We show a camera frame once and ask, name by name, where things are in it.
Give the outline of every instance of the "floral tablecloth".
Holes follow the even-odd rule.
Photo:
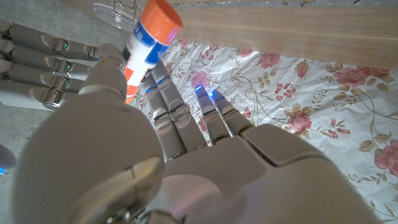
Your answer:
[[[162,60],[207,140],[198,84],[219,89],[253,124],[319,148],[381,220],[398,223],[398,72],[182,40]],[[151,118],[143,95],[132,105]]]

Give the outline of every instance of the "white robotic hand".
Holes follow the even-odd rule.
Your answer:
[[[377,223],[332,162],[293,134],[254,127],[220,92],[198,86],[208,147],[162,62],[142,86],[166,161],[144,221]]]
[[[8,30],[13,41],[17,32]],[[35,45],[47,40],[40,32],[32,37],[41,41]],[[37,50],[58,54],[58,42],[54,38],[48,52],[45,44]],[[42,86],[41,95],[31,93],[46,80],[42,73],[36,84],[7,87],[22,82],[9,71],[17,54],[3,50],[13,63],[7,62],[11,67],[0,82],[0,96],[12,98],[2,97],[2,103],[31,99],[26,107],[43,108],[49,90],[63,96],[46,104],[60,107],[31,137],[19,161],[18,223],[377,223],[321,152],[278,127],[254,127],[220,93],[209,96],[198,86],[195,94],[213,143],[207,146],[162,62],[142,84],[156,133],[139,110],[124,103],[122,53],[111,45],[93,49],[94,54],[71,54],[99,60],[75,92],[64,84]],[[72,72],[62,76],[71,79]]]

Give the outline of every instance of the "wooden plank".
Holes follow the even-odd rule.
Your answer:
[[[398,9],[177,9],[179,39],[398,69]]]

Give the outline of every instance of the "gray floor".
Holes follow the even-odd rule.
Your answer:
[[[111,43],[122,48],[129,35],[56,0],[0,0],[0,18],[90,45]],[[18,160],[28,138],[49,115],[49,111],[0,104],[0,144]],[[15,223],[10,208],[12,174],[0,179],[0,223]]]

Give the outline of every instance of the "robot finger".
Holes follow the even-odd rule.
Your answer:
[[[16,45],[22,45],[45,54],[78,60],[98,60],[98,48],[65,40],[19,24],[0,19],[0,34]]]
[[[84,83],[83,80],[68,78],[63,75],[45,72],[36,68],[14,64],[10,61],[1,59],[0,74],[3,75],[3,78],[9,81],[42,86],[46,88],[59,88],[62,91],[70,91],[75,93],[79,92]]]
[[[7,106],[54,110],[77,95],[77,93],[62,92],[56,88],[0,80],[0,102]]]
[[[203,119],[205,120],[211,143],[216,144],[223,138],[230,138],[228,130],[211,102],[205,88],[198,85],[195,88],[195,95],[198,98],[199,107],[203,115]]]
[[[239,135],[245,130],[254,127],[254,125],[235,109],[218,90],[213,90],[210,94],[210,98],[224,118],[233,136]]]
[[[160,61],[151,74],[187,152],[207,146],[189,107],[185,104],[163,62]]]
[[[152,75],[146,76],[141,85],[145,89],[145,96],[154,117],[154,125],[162,145],[164,160],[167,161],[185,154],[187,150],[169,116],[169,111]]]
[[[20,45],[14,45],[9,40],[0,40],[0,52],[13,63],[65,75],[69,78],[86,80],[89,66],[32,50]]]

